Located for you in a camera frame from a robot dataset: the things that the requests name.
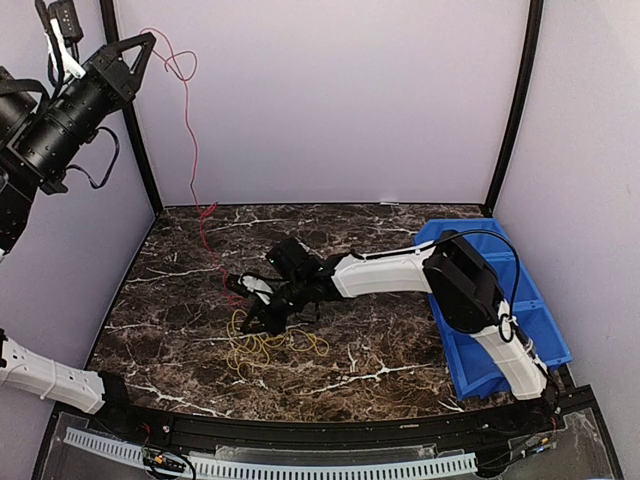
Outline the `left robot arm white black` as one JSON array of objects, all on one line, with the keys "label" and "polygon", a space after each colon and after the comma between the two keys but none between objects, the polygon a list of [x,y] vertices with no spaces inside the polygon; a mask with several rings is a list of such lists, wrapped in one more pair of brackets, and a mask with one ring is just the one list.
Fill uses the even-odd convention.
[{"label": "left robot arm white black", "polygon": [[80,147],[108,115],[135,99],[155,43],[147,32],[102,46],[55,99],[39,81],[1,70],[3,255],[24,232],[37,192],[67,192],[63,179]]}]

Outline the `right black frame post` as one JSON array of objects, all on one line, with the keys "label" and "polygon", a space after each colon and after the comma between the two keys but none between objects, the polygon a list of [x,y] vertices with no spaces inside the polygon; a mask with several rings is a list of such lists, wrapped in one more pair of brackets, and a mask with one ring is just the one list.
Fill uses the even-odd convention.
[{"label": "right black frame post", "polygon": [[531,0],[529,2],[523,47],[513,98],[496,165],[483,203],[484,215],[487,217],[491,217],[494,214],[515,148],[533,73],[543,11],[543,0]]}]

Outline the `left black frame post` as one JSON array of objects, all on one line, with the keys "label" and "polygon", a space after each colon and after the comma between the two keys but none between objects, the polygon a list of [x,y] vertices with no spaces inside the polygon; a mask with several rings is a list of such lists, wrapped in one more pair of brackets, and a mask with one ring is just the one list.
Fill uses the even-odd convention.
[{"label": "left black frame post", "polygon": [[[116,42],[120,39],[120,35],[116,19],[115,3],[113,0],[100,0],[99,5],[105,38],[108,43]],[[123,118],[147,199],[151,205],[154,216],[157,217],[163,212],[164,205],[152,173],[151,163],[137,118],[137,112],[133,104],[123,109]]]}]

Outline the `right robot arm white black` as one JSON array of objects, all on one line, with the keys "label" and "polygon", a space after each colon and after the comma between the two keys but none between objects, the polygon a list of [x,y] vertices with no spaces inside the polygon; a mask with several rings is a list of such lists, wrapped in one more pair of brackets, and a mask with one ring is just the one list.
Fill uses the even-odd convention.
[{"label": "right robot arm white black", "polygon": [[466,239],[446,230],[436,240],[378,253],[354,251],[322,259],[294,237],[275,245],[266,258],[279,274],[278,287],[256,273],[232,275],[232,290],[252,299],[241,326],[245,334],[279,335],[290,316],[307,305],[364,295],[423,292],[434,296],[446,324],[476,340],[522,403],[510,413],[521,434],[534,432],[549,416],[544,398],[551,379],[533,340],[520,327],[514,298],[507,297],[494,268]]}]

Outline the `black front rail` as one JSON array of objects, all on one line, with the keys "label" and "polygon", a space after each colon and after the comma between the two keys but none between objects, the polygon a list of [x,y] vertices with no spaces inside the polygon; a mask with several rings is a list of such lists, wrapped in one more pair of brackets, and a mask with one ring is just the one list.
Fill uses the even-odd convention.
[{"label": "black front rail", "polygon": [[560,431],[574,413],[591,411],[597,423],[603,420],[590,386],[562,392],[558,408],[552,412],[535,400],[432,417],[342,423],[233,420],[139,406],[111,407],[91,416],[58,404],[54,412],[124,440],[148,440],[179,452],[213,452],[222,446],[336,451],[434,444],[441,451],[501,453],[511,439]]}]

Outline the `black frame post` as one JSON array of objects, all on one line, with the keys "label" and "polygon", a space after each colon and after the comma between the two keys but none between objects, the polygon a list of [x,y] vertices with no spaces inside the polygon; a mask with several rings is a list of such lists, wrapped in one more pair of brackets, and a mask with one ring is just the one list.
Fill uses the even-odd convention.
[{"label": "black frame post", "polygon": [[[108,43],[116,42],[120,39],[120,35],[116,19],[115,3],[113,0],[100,0],[99,5],[105,38]],[[123,109],[123,118],[147,199],[151,205],[154,216],[157,217],[163,212],[164,205],[152,173],[151,163],[137,118],[137,112],[133,104]]]},{"label": "black frame post", "polygon": [[531,0],[529,2],[523,47],[513,98],[496,165],[483,203],[484,215],[487,217],[491,217],[494,214],[515,148],[533,73],[543,11],[543,0]]}]

